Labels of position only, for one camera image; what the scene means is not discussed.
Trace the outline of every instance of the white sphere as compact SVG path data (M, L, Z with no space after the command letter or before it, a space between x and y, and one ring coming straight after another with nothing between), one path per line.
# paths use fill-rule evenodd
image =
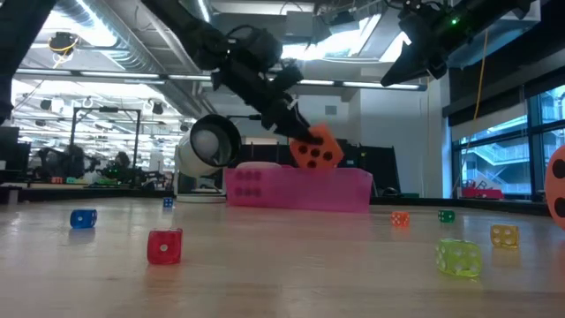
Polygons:
M192 136L192 144L196 152L204 158L209 158L218 152L220 141L218 137L210 131L201 130Z

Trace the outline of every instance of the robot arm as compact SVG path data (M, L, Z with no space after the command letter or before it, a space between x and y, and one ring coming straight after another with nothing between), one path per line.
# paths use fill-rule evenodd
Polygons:
M232 33L249 28L242 39L222 34L210 24L191 15L178 0L141 0L177 36L186 53L204 71L214 71L214 89L224 85L261 114L265 129L276 126L275 133L315 143L308 123L298 109L290 107L292 97L286 90L303 79L295 65L286 66L275 79L264 74L278 63L282 44L267 32L252 26L241 26Z

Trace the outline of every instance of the orange die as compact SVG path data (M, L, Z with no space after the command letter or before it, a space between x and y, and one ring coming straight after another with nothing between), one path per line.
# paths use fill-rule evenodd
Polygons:
M546 197L551 217L565 230L565 146L555 150L547 165Z
M395 211L390 215L390 222L394 226L408 226L410 224L410 215L408 212Z
M321 139L320 145L302 141L290 142L290 152L300 168L334 168L342 159L343 151L326 125L309 128L314 137Z

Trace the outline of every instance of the pink container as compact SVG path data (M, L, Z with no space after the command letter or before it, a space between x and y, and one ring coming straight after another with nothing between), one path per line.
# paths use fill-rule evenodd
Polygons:
M227 169L231 206L368 212L373 176L364 170Z

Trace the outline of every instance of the glass wall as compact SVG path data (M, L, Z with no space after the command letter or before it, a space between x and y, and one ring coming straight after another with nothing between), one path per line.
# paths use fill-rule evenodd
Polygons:
M500 136L505 133L512 133L515 131L520 131L526 129L528 126L528 118L526 115L517 117L507 121L506 123L502 123L500 125L496 125L494 127L485 129L482 132L477 132L471 137L471 141L475 140L483 140L486 138L491 138L494 136ZM467 137L461 139L462 144L466 144L469 141Z
M505 194L529 194L530 152L527 138L518 138L461 150L461 180L474 180Z
M453 140L457 186L474 181L501 189L507 199L543 200L547 165L565 145L565 85L526 102L527 116L477 132L471 140Z
M565 129L556 129L543 134L544 145L544 182L546 181L546 170L549 164L549 159L554 154L557 148L565 145Z
M539 95L541 124L549 124L565 119L563 106L565 102L565 85L548 90Z

